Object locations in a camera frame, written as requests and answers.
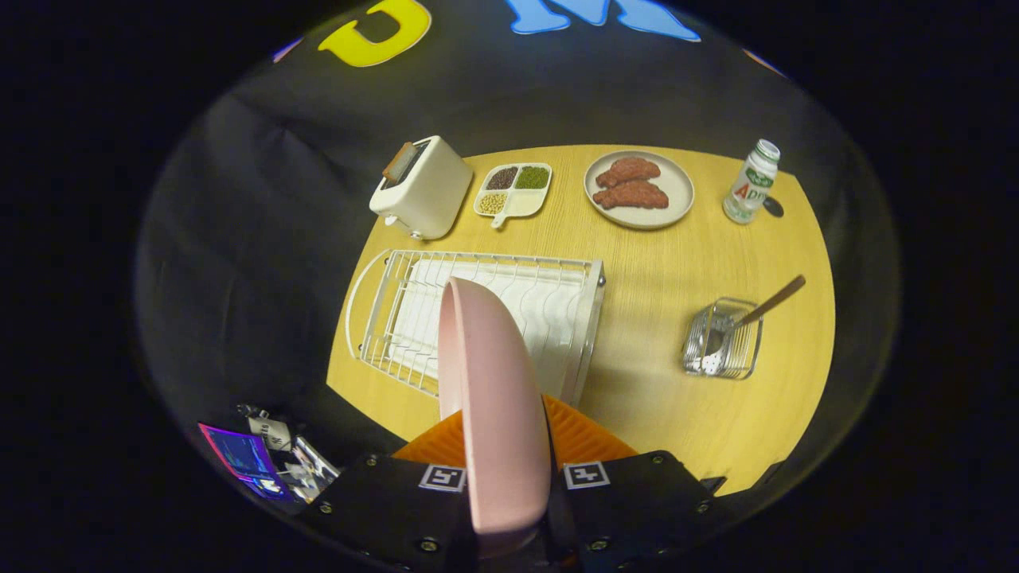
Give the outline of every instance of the beige round plate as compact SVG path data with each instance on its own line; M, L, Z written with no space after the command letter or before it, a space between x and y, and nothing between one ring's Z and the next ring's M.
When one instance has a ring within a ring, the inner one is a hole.
M594 202L594 194L604 191L595 183L595 178L608 170L612 162L624 157L640 157L646 159L661 169L661 175L648 179L648 183L658 186L668 196L668 207L664 209L644 209L643 207L612 207L602 209ZM602 156L591 164L584 175L584 192L588 201L599 213L624 226L633 228L660 228L668 226L683 218L694 204L694 184L682 167L669 159L649 151L614 151Z

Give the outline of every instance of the pink bowl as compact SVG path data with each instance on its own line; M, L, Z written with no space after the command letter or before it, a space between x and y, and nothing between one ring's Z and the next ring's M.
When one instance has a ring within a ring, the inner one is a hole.
M439 415L464 411L471 521L481 557L520 549L548 505L551 452L534 366L491 291L450 278L439 315Z

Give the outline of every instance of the bottle label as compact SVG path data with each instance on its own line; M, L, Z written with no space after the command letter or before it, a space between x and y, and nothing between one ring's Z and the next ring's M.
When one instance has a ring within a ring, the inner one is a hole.
M726 213L737 222L750 222L764 203L764 198L767 197L773 183L774 179L771 177L761 175L752 167L748 167L741 173L722 202Z
M752 167L747 167L747 178L757 187L771 187L774 183L774 179L754 171Z

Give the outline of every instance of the wooden table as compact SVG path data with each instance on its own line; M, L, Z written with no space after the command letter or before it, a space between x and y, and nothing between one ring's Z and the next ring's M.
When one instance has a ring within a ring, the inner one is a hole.
M694 183L693 208L672 226L633 230L601 216L583 177L598 157L644 149L682 166ZM533 148L466 158L474 179L443 239L416 242L381 218L354 277L385 249L464 251L602 259L605 299L580 410L640 452L667 450L698 478L726 476L717 494L754 484L799 441L824 388L835 340L835 291L820 227L796 177L780 173L771 196L786 214L761 211L749 225L729 220L721 200L742 160L667 148L583 145ZM541 210L493 230L472 205L488 171L541 161L552 181ZM365 289L378 284L373 268ZM764 318L757 370L746 380L698 377L682 367L693 315L721 296L761 302L795 275L807 284ZM351 313L354 337L372 297ZM353 358L341 314L328 384L405 439L438 422L438 401Z

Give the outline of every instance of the white bottle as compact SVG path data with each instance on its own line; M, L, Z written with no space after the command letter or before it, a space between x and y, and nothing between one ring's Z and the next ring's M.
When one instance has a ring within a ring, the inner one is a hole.
M757 210L764 203L774 177L779 174L779 158L782 152L767 140L758 140L757 147L750 152L740 169L733 188L729 191L721 208L729 218L740 224L754 220Z

